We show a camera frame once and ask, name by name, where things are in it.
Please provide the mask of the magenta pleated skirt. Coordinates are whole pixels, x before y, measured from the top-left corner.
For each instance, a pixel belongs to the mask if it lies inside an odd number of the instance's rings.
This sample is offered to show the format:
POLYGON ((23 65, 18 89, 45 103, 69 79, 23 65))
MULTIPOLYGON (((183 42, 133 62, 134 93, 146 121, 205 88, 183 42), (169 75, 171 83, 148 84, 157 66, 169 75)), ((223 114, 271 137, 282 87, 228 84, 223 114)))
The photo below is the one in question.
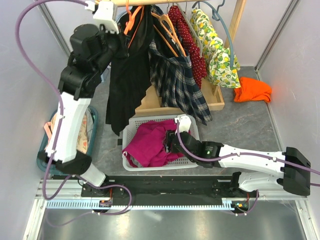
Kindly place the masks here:
POLYGON ((173 119, 145 122, 137 128, 136 134, 124 148, 122 155, 133 168, 137 168, 138 165, 132 159, 144 168, 165 166, 184 156, 180 152, 169 152, 165 148, 166 133, 175 132, 176 129, 173 119))

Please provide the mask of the black skirt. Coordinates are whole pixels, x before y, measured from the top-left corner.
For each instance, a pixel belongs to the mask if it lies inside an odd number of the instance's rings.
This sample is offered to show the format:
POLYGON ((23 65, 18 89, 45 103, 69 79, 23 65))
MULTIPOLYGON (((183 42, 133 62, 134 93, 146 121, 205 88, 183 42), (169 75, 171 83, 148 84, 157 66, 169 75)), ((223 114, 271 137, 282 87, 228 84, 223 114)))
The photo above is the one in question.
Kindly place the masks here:
POLYGON ((111 125, 116 135, 129 124, 151 86, 149 45, 155 36, 151 6, 144 5, 138 10, 132 29, 125 33, 128 21, 128 14, 118 21, 127 53, 119 53, 111 61, 105 116, 105 123, 111 125))

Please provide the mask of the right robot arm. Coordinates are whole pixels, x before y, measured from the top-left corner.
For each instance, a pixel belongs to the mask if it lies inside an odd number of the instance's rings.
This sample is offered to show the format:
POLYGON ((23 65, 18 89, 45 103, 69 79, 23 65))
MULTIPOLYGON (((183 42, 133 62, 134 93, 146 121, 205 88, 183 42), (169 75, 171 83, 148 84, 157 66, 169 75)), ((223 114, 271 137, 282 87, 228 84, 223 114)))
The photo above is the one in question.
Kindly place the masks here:
POLYGON ((311 163, 295 147, 285 151, 254 151, 214 141, 199 141, 187 132, 169 130, 164 146, 170 153, 179 153, 203 168, 237 168, 229 191, 235 197, 245 192, 282 189, 307 197, 311 190, 311 163))

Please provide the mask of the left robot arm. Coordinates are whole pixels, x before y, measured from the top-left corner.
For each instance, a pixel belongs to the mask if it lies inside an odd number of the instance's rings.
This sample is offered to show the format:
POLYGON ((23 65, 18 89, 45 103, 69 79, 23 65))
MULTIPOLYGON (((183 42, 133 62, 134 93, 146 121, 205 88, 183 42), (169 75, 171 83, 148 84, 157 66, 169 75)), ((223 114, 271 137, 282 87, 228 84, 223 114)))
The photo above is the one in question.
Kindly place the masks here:
POLYGON ((95 194, 104 197, 110 191, 106 175, 94 166, 89 155, 77 150, 78 134, 102 74, 114 57, 125 57, 128 49, 117 24, 80 25, 70 43, 73 51, 58 83, 60 101, 52 136, 38 158, 54 163, 64 174, 80 176, 92 185, 95 194))

